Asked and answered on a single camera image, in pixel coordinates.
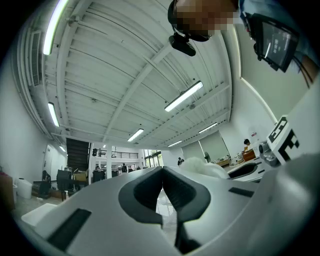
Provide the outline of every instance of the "staircase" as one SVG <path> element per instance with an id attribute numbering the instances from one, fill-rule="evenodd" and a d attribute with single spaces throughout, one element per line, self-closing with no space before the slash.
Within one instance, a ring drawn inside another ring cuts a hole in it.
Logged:
<path id="1" fill-rule="evenodd" d="M 66 150 L 68 153 L 68 167 L 72 170 L 86 171 L 89 166 L 89 142 L 75 139 L 66 139 Z"/>

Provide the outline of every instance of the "black stripe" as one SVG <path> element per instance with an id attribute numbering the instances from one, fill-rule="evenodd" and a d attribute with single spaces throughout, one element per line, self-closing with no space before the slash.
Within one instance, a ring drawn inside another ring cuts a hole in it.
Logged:
<path id="1" fill-rule="evenodd" d="M 242 195 L 242 196 L 245 196 L 245 197 L 248 197 L 248 198 L 251 198 L 254 195 L 253 191 L 242 189 L 242 188 L 238 188 L 238 187 L 230 188 L 229 192 L 235 193 L 235 194 L 238 194 L 238 195 Z"/>
<path id="2" fill-rule="evenodd" d="M 48 242 L 61 251 L 65 251 L 90 215 L 91 212 L 88 210 L 75 210 L 75 212 L 49 237 Z"/>

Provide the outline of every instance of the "railing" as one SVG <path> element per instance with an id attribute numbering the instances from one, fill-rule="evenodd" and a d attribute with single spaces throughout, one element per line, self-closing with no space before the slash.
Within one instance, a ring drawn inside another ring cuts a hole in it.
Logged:
<path id="1" fill-rule="evenodd" d="M 107 151 L 98 149 L 96 152 L 96 156 L 98 158 L 106 158 L 107 157 Z M 128 158 L 128 159 L 138 159 L 138 153 L 129 153 L 129 152 L 111 152 L 111 158 Z"/>

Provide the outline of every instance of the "display screen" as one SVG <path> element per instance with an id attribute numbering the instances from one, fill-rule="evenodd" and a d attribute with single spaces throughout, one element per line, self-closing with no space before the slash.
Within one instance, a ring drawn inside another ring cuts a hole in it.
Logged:
<path id="1" fill-rule="evenodd" d="M 269 23 L 262 22 L 263 51 L 262 57 L 269 58 L 279 66 L 282 66 L 289 48 L 292 35 Z"/>

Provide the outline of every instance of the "white ceiling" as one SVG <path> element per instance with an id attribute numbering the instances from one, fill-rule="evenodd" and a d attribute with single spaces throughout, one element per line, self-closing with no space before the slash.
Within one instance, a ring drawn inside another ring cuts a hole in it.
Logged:
<path id="1" fill-rule="evenodd" d="M 33 22 L 33 29 L 42 30 L 43 37 L 56 2 L 43 8 Z M 50 133 L 60 140 L 70 137 L 164 149 L 179 140 L 187 142 L 211 123 L 229 121 L 231 72 L 223 37 L 217 31 L 207 42 L 192 41 L 194 57 L 173 49 L 168 43 L 173 34 L 167 20 L 170 2 L 69 2 L 52 54 L 44 58 L 44 87 L 31 88 Z M 69 26 L 65 18 L 72 14 L 79 15 L 80 21 Z M 169 102 L 199 80 L 202 89 L 171 112 L 165 111 Z M 55 105 L 60 128 L 47 111 L 44 88 Z M 196 108 L 190 110 L 191 104 Z M 127 142 L 139 128 L 144 133 Z"/>

